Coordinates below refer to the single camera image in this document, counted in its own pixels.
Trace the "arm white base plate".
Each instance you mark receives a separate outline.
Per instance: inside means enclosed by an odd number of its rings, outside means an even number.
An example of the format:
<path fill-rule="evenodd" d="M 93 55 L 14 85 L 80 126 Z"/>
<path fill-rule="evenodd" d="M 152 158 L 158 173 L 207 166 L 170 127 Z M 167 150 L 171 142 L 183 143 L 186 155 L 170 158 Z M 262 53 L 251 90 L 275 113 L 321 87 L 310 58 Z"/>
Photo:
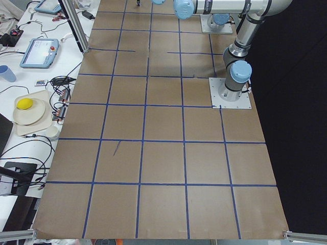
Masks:
<path fill-rule="evenodd" d="M 201 29 L 207 34 L 231 35 L 232 28 L 229 23 L 229 14 L 201 14 Z"/>
<path fill-rule="evenodd" d="M 246 85 L 240 91 L 230 91 L 225 87 L 225 78 L 209 78 L 212 107 L 217 109 L 251 109 Z"/>

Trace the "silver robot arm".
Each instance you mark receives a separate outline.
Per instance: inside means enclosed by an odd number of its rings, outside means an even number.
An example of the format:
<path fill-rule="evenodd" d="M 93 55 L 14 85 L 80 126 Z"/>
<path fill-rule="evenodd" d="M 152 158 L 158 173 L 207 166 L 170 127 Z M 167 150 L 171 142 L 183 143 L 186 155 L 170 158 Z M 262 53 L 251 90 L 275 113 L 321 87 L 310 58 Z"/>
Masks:
<path fill-rule="evenodd" d="M 223 54 L 226 79 L 218 93 L 229 102 L 237 101 L 243 86 L 250 79 L 252 68 L 245 61 L 253 38 L 267 16 L 283 12 L 291 1 L 173 1 L 178 18 L 187 19 L 193 14 L 232 14 L 245 15 L 244 21 L 232 43 Z"/>
<path fill-rule="evenodd" d="M 173 1 L 173 8 L 175 15 L 179 19 L 188 19 L 193 14 L 197 13 L 199 1 Z M 210 15 L 209 25 L 211 26 L 221 26 L 228 23 L 230 14 L 229 13 L 211 13 L 213 1 L 204 1 L 204 15 Z"/>

